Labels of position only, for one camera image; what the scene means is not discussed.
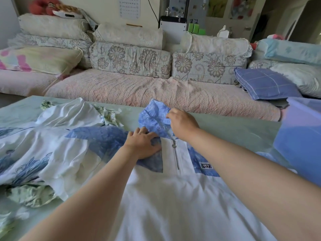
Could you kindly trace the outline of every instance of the person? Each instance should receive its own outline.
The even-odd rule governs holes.
[[[278,241],[321,239],[321,189],[250,150],[200,129],[194,117],[173,108],[174,134],[202,154],[243,204]],[[21,241],[107,240],[128,178],[138,159],[161,149],[146,128],[129,132],[106,166]]]

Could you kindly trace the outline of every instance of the clothing label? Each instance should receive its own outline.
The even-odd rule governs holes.
[[[203,169],[213,169],[212,165],[208,162],[200,162],[201,168]]]

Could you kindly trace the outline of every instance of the storage container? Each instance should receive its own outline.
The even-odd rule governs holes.
[[[290,106],[273,146],[300,176],[321,186],[321,100],[287,101]]]

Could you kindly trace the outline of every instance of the fridge poster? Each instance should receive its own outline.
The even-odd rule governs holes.
[[[256,0],[233,0],[229,19],[248,20],[251,18]]]
[[[209,0],[206,16],[222,18],[226,9],[228,0]]]

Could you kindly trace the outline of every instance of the power cord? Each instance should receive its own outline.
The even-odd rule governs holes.
[[[159,23],[159,22],[158,22],[158,18],[157,18],[157,16],[156,16],[156,14],[155,14],[155,12],[154,12],[154,9],[152,8],[149,0],[148,0],[148,3],[149,3],[149,5],[150,5],[151,10],[153,11],[153,13],[154,13],[154,15],[155,15],[155,18],[157,19],[157,23]]]

